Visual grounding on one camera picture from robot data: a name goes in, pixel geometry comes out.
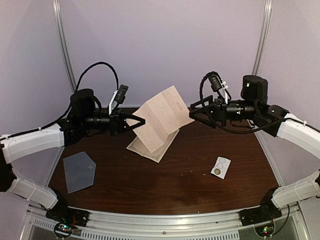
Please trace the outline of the beige letter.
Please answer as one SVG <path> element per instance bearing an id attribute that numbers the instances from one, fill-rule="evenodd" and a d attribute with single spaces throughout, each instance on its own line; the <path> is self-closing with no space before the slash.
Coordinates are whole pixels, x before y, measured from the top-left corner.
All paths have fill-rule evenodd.
<path id="1" fill-rule="evenodd" d="M 133 131 L 149 152 L 162 147 L 169 136 L 192 123 L 189 109 L 175 86 L 147 100 L 133 114 L 145 119 L 145 124 Z"/>

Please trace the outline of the grey-blue envelope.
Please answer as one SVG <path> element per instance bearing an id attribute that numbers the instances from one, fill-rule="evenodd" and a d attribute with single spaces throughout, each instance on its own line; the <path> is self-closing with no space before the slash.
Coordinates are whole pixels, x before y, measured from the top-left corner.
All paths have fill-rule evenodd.
<path id="1" fill-rule="evenodd" d="M 82 151 L 63 159 L 67 193 L 72 194 L 94 185 L 96 163 Z"/>

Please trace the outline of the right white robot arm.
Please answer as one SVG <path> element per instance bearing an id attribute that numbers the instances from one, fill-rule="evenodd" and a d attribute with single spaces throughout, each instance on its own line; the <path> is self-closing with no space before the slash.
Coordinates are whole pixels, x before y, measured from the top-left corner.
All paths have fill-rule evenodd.
<path id="1" fill-rule="evenodd" d="M 241 98 L 234 100 L 220 75 L 209 72 L 200 82 L 199 101 L 190 105 L 189 117 L 235 135 L 263 131 L 319 158 L 319 129 L 279 105 L 269 105 L 268 85 L 260 76 L 244 75 Z"/>

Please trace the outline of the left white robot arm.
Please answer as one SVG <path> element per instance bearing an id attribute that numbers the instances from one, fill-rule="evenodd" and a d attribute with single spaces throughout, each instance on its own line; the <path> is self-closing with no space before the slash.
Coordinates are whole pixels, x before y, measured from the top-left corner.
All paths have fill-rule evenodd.
<path id="1" fill-rule="evenodd" d="M 13 193 L 28 201 L 34 201 L 61 222 L 72 218 L 72 211 L 63 204 L 63 198 L 49 187 L 35 183 L 14 173 L 16 160 L 50 149 L 68 147 L 88 137 L 90 131 L 98 134 L 126 133 L 143 126 L 145 119 L 119 109 L 128 87 L 121 85 L 111 98 L 108 110 L 103 110 L 94 91 L 84 88 L 70 96 L 69 107 L 64 114 L 47 126 L 25 132 L 6 134 L 0 138 L 0 190 Z"/>

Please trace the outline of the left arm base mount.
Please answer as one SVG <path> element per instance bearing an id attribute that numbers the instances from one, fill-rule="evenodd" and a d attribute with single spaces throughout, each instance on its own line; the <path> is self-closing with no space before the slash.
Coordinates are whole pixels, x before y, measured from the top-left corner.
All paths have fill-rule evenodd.
<path id="1" fill-rule="evenodd" d="M 78 227 L 86 227 L 90 214 L 87 210 L 69 207 L 64 199 L 59 199 L 53 208 L 41 205 L 41 209 L 47 218 L 56 221 L 53 233 L 59 240 L 70 237 Z"/>

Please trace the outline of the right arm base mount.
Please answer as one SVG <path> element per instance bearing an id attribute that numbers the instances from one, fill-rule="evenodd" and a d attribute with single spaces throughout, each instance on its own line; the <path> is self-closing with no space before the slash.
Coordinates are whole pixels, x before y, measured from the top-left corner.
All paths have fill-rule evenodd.
<path id="1" fill-rule="evenodd" d="M 282 211 L 274 206 L 271 199 L 263 199 L 260 206 L 239 212 L 242 226 L 254 225 L 255 233 L 262 238 L 272 237 L 276 233 L 275 219 L 281 216 Z"/>

